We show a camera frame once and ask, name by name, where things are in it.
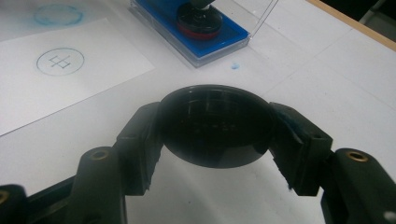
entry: blue ink mark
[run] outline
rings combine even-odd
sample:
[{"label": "blue ink mark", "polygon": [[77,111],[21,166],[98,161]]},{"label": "blue ink mark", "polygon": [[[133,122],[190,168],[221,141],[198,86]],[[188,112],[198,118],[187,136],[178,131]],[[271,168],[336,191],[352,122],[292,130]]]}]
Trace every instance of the blue ink mark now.
[{"label": "blue ink mark", "polygon": [[231,66],[231,68],[232,68],[233,70],[238,69],[238,68],[239,68],[239,63],[233,63],[233,65]]},{"label": "blue ink mark", "polygon": [[47,5],[35,12],[35,21],[41,25],[74,25],[82,21],[82,12],[67,5]]},{"label": "blue ink mark", "polygon": [[37,68],[42,73],[60,77],[77,72],[84,64],[84,55],[76,49],[52,49],[37,59]]}]

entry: white tabletop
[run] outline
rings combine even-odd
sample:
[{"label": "white tabletop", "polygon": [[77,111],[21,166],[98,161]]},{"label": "white tabletop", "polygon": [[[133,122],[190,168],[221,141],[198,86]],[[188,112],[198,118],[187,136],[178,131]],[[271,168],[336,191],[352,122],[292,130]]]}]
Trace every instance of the white tabletop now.
[{"label": "white tabletop", "polygon": [[[304,0],[279,0],[246,48],[194,68],[128,6],[98,8],[155,69],[1,136],[0,185],[20,184],[31,195],[74,175],[79,157],[112,146],[140,106],[196,84],[289,105],[333,138],[333,150],[365,151],[396,179],[391,49]],[[270,153],[239,169],[212,170],[163,148],[150,191],[128,197],[127,208],[129,223],[324,223],[320,197],[289,191]]]}]

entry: blue ink stain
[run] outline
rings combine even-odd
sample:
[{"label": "blue ink stain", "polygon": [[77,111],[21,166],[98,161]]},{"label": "blue ink stain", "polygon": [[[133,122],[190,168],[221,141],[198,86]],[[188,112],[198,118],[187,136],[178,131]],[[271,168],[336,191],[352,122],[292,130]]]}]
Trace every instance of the blue ink stain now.
[{"label": "blue ink stain", "polygon": [[55,4],[40,7],[35,12],[35,21],[46,26],[67,26],[81,22],[83,16],[75,7]]},{"label": "blue ink stain", "polygon": [[231,66],[231,68],[232,68],[233,70],[236,70],[236,69],[238,69],[239,67],[240,67],[239,63],[233,63],[233,65]]}]

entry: clear plastic case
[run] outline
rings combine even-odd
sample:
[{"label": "clear plastic case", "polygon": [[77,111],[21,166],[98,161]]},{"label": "clear plastic case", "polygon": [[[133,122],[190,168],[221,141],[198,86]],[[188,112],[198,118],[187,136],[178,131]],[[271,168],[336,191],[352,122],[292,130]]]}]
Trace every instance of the clear plastic case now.
[{"label": "clear plastic case", "polygon": [[260,29],[277,0],[217,0],[211,5],[222,16],[219,35],[196,40],[177,28],[177,8],[189,0],[131,0],[131,10],[146,20],[193,66],[206,63],[245,47]]}]

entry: wooden edge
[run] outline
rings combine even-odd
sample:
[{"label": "wooden edge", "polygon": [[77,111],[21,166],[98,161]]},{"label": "wooden edge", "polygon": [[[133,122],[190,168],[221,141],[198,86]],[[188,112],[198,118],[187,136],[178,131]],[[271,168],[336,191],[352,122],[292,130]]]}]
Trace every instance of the wooden edge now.
[{"label": "wooden edge", "polygon": [[365,35],[370,36],[372,39],[378,41],[382,45],[396,51],[396,42],[393,42],[392,40],[377,33],[376,31],[368,28],[367,26],[359,23],[358,21],[355,21],[355,20],[349,18],[347,15],[341,13],[337,9],[330,7],[329,5],[321,2],[320,0],[306,0],[306,1],[320,9],[322,9],[323,11],[329,13],[330,15],[334,16],[338,20],[343,21],[344,23],[348,24],[352,28],[362,32]]}]

